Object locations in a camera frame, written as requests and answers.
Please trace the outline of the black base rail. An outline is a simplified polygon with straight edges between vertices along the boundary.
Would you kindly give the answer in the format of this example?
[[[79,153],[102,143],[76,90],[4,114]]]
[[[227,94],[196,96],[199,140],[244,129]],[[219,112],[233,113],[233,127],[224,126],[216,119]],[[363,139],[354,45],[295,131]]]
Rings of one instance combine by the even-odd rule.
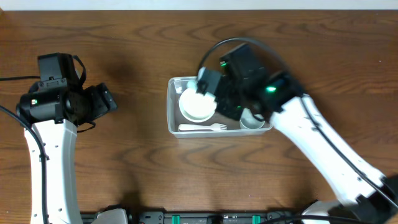
[[[92,223],[100,215],[112,209],[121,208],[127,213],[128,223],[140,224],[229,224],[229,223],[262,223],[280,217],[314,215],[316,211],[306,206],[304,209],[270,208],[268,210],[192,210],[168,211],[161,207],[144,207],[142,205],[110,205],[97,212],[81,212],[83,223]]]

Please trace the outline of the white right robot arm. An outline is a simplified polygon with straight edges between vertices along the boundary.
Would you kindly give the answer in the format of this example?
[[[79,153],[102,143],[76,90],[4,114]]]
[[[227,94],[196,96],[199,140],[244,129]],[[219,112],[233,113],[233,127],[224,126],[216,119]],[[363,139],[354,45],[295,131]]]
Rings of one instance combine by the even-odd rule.
[[[220,59],[221,71],[197,68],[197,92],[214,96],[228,118],[249,109],[289,138],[336,195],[317,201],[302,223],[385,223],[397,214],[397,177],[386,177],[361,158],[330,126],[289,66],[268,45],[240,38]]]

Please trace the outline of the white plastic bowl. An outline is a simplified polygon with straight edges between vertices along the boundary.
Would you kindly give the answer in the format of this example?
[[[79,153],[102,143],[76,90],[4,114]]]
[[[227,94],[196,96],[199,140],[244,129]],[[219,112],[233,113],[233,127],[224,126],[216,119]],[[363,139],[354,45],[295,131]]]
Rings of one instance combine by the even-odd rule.
[[[202,123],[215,114],[217,104],[212,96],[202,95],[194,89],[187,88],[180,95],[178,106],[185,119],[194,123]]]

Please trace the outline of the clear plastic storage container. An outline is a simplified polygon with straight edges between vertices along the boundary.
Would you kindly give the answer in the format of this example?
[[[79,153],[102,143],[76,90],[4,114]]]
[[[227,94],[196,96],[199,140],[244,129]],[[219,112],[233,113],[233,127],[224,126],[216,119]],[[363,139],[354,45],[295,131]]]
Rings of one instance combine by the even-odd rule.
[[[215,137],[230,137],[230,136],[250,136],[262,135],[266,131],[272,129],[272,126],[265,123],[259,129],[242,129],[239,121],[229,119],[215,112],[207,121],[201,123],[194,123],[186,119],[179,108],[179,98],[181,94],[187,89],[190,81],[195,81],[196,77],[173,77],[168,82],[167,87],[167,126],[171,134],[176,138],[215,138]],[[181,131],[179,126],[181,124],[193,124],[201,126],[210,126],[214,123],[223,124],[226,126],[225,130],[188,130]]]

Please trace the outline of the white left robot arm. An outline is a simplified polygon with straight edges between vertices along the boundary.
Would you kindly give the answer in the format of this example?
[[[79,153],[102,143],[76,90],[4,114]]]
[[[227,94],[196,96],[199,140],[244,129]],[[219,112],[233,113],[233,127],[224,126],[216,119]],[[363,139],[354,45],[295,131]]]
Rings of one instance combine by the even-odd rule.
[[[82,223],[77,202],[75,144],[78,127],[117,109],[104,83],[83,86],[86,72],[76,55],[38,57],[40,80],[21,96],[16,110],[30,154],[31,223]]]

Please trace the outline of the grey plastic cup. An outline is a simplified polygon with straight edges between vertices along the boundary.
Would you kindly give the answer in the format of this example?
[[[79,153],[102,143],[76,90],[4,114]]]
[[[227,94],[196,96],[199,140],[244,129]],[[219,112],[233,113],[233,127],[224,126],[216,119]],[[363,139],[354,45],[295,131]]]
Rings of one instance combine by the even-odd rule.
[[[239,125],[241,129],[259,129],[262,128],[264,124],[265,121],[259,121],[255,119],[249,109],[243,109],[242,115],[239,120]]]

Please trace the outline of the light blue plastic spoon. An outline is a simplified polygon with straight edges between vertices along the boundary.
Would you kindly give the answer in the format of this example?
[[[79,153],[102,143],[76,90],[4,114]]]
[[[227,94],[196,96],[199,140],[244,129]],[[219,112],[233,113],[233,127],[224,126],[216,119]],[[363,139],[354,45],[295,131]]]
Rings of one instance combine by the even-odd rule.
[[[187,82],[187,88],[192,90],[197,90],[197,82],[195,80],[190,80]]]

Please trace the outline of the white plastic fork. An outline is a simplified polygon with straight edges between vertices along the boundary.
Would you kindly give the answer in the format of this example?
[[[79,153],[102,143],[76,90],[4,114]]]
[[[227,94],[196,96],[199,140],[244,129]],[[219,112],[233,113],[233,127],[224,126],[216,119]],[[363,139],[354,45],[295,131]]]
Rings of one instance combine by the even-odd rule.
[[[201,131],[201,130],[225,131],[227,129],[228,129],[227,125],[220,123],[214,123],[211,125],[180,124],[178,126],[179,131]]]

